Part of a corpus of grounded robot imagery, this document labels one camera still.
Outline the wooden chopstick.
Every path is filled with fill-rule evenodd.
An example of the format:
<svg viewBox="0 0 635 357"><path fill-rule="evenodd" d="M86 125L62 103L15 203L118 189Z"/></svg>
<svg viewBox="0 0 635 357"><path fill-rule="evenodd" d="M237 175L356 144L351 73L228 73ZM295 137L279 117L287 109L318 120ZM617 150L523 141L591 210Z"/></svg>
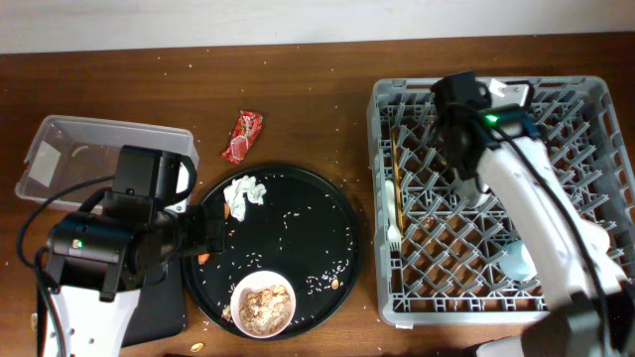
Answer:
<svg viewBox="0 0 635 357"><path fill-rule="evenodd" d="M401 188L400 188L400 171L399 171L399 155L398 155L398 131L397 129L393 129L391 131L391 149L392 149L392 159L393 159L393 182L394 182L394 191L395 191L395 200L396 200L396 219L397 219L397 227L399 232L403 235L403 211L402 211L402 199L401 199Z"/></svg>

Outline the white bowl with food scraps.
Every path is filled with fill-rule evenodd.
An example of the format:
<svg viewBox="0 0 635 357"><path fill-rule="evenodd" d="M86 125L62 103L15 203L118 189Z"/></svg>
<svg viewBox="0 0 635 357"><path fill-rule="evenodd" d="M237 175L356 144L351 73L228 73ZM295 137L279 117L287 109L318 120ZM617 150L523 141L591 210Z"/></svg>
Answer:
<svg viewBox="0 0 635 357"><path fill-rule="evenodd" d="M230 299L231 319L249 337L268 339L282 333L293 321L297 299L290 282L271 271L247 275Z"/></svg>

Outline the red snack wrapper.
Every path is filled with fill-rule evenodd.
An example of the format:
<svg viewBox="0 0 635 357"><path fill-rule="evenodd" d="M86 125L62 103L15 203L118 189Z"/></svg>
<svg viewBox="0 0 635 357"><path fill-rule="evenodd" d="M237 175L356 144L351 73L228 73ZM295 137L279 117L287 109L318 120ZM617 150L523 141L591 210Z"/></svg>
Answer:
<svg viewBox="0 0 635 357"><path fill-rule="evenodd" d="M232 164L240 164L262 132L263 122L264 118L260 113L241 111L222 158Z"/></svg>

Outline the white plastic fork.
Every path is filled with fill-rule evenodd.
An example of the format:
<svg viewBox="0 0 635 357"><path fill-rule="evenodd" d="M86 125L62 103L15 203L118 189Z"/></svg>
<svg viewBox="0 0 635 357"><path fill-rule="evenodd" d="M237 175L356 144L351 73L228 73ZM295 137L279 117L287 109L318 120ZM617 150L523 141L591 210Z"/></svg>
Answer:
<svg viewBox="0 0 635 357"><path fill-rule="evenodd" d="M389 223L387 238L391 251L398 252L401 249L401 233L397 223L395 186L394 183L389 179L385 181L385 190Z"/></svg>

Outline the blue plastic cup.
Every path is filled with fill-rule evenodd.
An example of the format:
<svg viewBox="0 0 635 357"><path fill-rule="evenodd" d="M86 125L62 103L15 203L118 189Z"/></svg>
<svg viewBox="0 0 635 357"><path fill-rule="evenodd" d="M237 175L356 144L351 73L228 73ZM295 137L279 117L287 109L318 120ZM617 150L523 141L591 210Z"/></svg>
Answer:
<svg viewBox="0 0 635 357"><path fill-rule="evenodd" d="M516 282L525 282L537 276L535 264L521 240L503 246L501 251L503 257L498 265L507 278Z"/></svg>

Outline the small white cup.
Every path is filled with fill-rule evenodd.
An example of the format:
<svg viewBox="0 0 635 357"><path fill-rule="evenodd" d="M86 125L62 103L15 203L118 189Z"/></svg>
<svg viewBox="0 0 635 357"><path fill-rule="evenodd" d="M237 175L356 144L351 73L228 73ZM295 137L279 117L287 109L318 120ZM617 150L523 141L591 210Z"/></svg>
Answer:
<svg viewBox="0 0 635 357"><path fill-rule="evenodd" d="M608 259L610 246L608 233L598 224L588 220L581 221L581 235L589 254L594 260Z"/></svg>

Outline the grey plate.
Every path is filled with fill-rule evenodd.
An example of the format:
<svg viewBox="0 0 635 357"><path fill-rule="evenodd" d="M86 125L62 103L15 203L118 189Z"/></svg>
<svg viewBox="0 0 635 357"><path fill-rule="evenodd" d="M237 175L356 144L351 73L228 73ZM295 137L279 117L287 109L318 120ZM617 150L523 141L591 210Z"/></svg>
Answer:
<svg viewBox="0 0 635 357"><path fill-rule="evenodd" d="M477 178L463 180L455 190L461 198L467 199L467 207L476 208L490 198L490 187Z"/></svg>

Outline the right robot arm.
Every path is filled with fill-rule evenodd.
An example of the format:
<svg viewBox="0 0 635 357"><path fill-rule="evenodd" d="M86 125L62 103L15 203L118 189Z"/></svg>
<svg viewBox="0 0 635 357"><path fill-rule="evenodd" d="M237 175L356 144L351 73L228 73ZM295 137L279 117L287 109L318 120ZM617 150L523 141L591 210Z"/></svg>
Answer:
<svg viewBox="0 0 635 357"><path fill-rule="evenodd" d="M501 201L535 265L548 314L475 356L631 356L634 286L608 257L607 232L584 220L557 179L546 132L519 103L495 106L474 72L431 87L446 162Z"/></svg>

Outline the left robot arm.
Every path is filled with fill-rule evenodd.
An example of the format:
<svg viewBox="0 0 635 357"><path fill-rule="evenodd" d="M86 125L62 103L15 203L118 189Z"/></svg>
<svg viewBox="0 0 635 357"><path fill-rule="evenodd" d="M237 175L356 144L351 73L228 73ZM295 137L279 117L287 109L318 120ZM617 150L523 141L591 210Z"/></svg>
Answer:
<svg viewBox="0 0 635 357"><path fill-rule="evenodd" d="M96 183L28 265L44 305L41 356L118 355L148 274L224 249L225 202L170 209L195 187L190 157L126 145L114 174Z"/></svg>

